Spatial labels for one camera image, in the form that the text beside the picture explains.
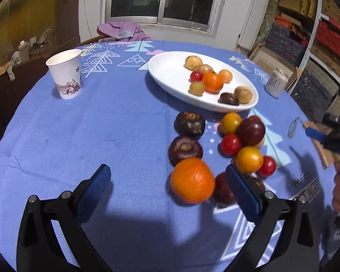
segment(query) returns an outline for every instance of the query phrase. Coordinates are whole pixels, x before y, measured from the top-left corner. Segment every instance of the wooden cabinet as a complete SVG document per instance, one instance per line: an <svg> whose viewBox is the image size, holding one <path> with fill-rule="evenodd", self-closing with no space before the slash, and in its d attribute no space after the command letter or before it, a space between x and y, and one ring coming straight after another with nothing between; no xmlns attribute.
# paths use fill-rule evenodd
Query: wooden cabinet
<svg viewBox="0 0 340 272"><path fill-rule="evenodd" d="M0 116L8 123L13 117L21 100L35 83L48 71L46 60L63 50L72 49L80 44L78 26L78 0L6 0L1 4L3 22L0 21L0 44L17 46L22 39L29 41L32 36L40 36L47 28L53 28L55 42L44 53L35 55L28 62L13 68L15 80L10 81L7 73L0 76ZM13 19L24 17L14 30Z"/></svg>

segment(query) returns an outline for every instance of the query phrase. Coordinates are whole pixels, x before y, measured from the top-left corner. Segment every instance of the blue fabric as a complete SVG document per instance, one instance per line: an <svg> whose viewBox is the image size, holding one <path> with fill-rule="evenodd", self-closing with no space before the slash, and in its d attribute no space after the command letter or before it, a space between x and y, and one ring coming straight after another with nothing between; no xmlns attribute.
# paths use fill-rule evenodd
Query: blue fabric
<svg viewBox="0 0 340 272"><path fill-rule="evenodd" d="M83 47L81 95L60 99L48 73L26 95L0 142L0 252L16 267L18 230L28 197L59 196L105 163L112 184L83 225L98 253L114 271L223 271L239 252L253 224L237 205L221 209L209 200L184 206L169 192L168 146L177 136L180 111L201 113L207 129L200 143L214 175L230 163L217 151L216 128L223 114L204 111L163 91L147 73L147 61L162 51L190 51L217 58L243 72L260 100L250 112L267 127L262 153L278 162L266 188L291 198L309 185L320 239L326 229L335 170L323 170L305 130L291 123L305 115L287 94L264 91L268 75L228 50L166 41L115 42ZM67 259L76 263L54 225ZM267 262L281 231L278 223L260 263Z"/></svg>

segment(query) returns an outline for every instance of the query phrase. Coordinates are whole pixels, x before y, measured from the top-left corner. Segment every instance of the white paper cup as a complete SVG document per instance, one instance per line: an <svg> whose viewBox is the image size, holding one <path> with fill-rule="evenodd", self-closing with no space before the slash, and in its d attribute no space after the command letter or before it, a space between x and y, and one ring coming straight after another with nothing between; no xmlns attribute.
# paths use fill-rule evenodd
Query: white paper cup
<svg viewBox="0 0 340 272"><path fill-rule="evenodd" d="M46 62L63 99L71 99L81 93L80 54L78 49L67 50L52 56Z"/></svg>

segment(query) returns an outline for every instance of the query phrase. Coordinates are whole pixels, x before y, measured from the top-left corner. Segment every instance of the screw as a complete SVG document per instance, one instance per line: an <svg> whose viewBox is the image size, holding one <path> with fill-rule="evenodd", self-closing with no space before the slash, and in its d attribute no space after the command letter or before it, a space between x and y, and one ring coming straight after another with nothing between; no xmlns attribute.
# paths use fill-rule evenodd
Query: screw
<svg viewBox="0 0 340 272"><path fill-rule="evenodd" d="M36 201L36 195L32 195L31 197L29 197L28 201L29 201L29 202L34 202L34 201Z"/></svg>
<svg viewBox="0 0 340 272"><path fill-rule="evenodd" d="M67 199L67 198L71 197L71 195L72 195L72 193L70 191L65 191L65 192L62 193L61 196L62 196L62 198Z"/></svg>
<svg viewBox="0 0 340 272"><path fill-rule="evenodd" d="M272 191L266 191L264 193L264 196L267 197L268 199L274 198L274 193Z"/></svg>
<svg viewBox="0 0 340 272"><path fill-rule="evenodd" d="M301 201L302 203L307 203L307 198L304 197L303 195L301 195L299 198L298 198L299 201Z"/></svg>

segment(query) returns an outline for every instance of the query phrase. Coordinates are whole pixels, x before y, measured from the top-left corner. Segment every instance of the blue tablecloth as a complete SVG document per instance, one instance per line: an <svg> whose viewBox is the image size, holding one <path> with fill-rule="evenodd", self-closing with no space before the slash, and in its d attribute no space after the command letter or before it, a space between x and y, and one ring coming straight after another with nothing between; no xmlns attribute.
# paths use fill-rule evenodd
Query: blue tablecloth
<svg viewBox="0 0 340 272"><path fill-rule="evenodd" d="M276 100L264 91L268 76L259 67L238 53L188 43L116 42L82 49L81 95L60 99L46 74L26 95L0 142L0 252L14 268L28 197L58 197L91 177L101 163L111 167L112 185L83 229L114 271L222 271L242 248L254 226L237 205L221 209L208 201L184 207L169 194L167 151L177 136L173 122L180 111L206 118L200 143L214 175L229 159L217 151L216 127L223 115L175 99L148 74L148 60L163 51L208 55L252 80L260 100L243 116L262 118L267 138L261 151L280 166L266 187L280 198L306 191L321 236L335 170L323 170L300 124L295 137L287 138L291 123L306 118L287 93ZM281 227L277 224L260 263L269 259ZM67 259L75 263L57 224L55 230Z"/></svg>

